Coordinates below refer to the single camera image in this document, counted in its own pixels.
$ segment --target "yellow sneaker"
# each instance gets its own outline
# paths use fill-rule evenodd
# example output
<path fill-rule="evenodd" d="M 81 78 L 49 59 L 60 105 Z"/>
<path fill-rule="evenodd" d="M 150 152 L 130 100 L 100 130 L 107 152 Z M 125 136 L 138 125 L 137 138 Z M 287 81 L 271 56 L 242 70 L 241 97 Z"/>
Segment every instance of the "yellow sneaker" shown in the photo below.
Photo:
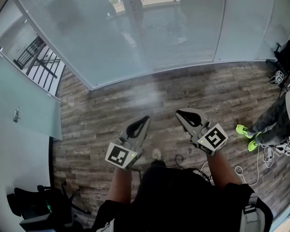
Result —
<path fill-rule="evenodd" d="M 245 135 L 248 139 L 251 139 L 253 136 L 249 136 L 247 133 L 247 127 L 243 125 L 237 125 L 236 132 L 240 135 Z"/>
<path fill-rule="evenodd" d="M 251 141 L 248 145 L 248 151 L 253 151 L 254 149 L 256 149 L 256 147 L 258 146 L 258 144 L 256 143 L 255 140 Z"/>

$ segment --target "forearm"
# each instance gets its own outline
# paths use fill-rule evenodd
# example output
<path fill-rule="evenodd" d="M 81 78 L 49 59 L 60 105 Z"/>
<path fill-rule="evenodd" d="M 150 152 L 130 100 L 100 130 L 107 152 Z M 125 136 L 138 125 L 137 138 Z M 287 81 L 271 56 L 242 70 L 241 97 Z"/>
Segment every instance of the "forearm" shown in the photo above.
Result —
<path fill-rule="evenodd" d="M 131 182 L 131 170 L 124 171 L 123 169 L 115 168 L 107 199 L 111 201 L 121 202 L 124 204 L 130 204 Z"/>
<path fill-rule="evenodd" d="M 223 153 L 217 152 L 213 156 L 207 155 L 207 159 L 215 186 L 223 189 L 228 183 L 242 184 L 241 179 L 232 169 Z"/>

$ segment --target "gray pants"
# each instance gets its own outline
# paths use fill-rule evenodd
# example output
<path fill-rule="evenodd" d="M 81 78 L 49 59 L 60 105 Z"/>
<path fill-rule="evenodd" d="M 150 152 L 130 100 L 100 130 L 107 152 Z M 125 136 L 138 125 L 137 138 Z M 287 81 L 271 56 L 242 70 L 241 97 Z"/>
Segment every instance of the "gray pants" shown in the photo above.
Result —
<path fill-rule="evenodd" d="M 290 120 L 286 109 L 286 94 L 284 93 L 269 109 L 267 109 L 255 124 L 247 129 L 249 136 L 263 132 L 268 126 L 274 127 L 258 135 L 255 141 L 259 145 L 277 145 L 290 136 Z"/>

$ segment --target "glass door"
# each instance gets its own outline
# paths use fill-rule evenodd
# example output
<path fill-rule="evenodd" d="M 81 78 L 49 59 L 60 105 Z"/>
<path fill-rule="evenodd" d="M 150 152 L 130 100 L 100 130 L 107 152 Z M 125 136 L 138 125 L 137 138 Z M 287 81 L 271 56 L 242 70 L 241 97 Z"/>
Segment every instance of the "glass door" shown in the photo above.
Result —
<path fill-rule="evenodd" d="M 60 100 L 31 81 L 0 53 L 0 118 L 61 140 Z"/>

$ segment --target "shoe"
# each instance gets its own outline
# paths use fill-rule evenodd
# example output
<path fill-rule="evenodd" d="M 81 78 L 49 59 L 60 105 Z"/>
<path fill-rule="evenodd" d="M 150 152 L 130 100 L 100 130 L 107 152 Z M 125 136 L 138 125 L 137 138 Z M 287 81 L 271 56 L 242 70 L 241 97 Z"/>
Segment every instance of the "shoe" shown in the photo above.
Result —
<path fill-rule="evenodd" d="M 255 140 L 251 141 L 248 145 L 248 151 L 253 151 L 254 149 L 256 149 L 256 147 L 258 146 L 258 144 L 256 143 Z"/>
<path fill-rule="evenodd" d="M 243 125 L 237 125 L 236 132 L 240 135 L 245 135 L 248 139 L 251 139 L 253 136 L 249 136 L 247 133 L 247 127 Z"/>
<path fill-rule="evenodd" d="M 151 154 L 154 160 L 162 160 L 161 151 L 158 148 L 155 148 Z"/>

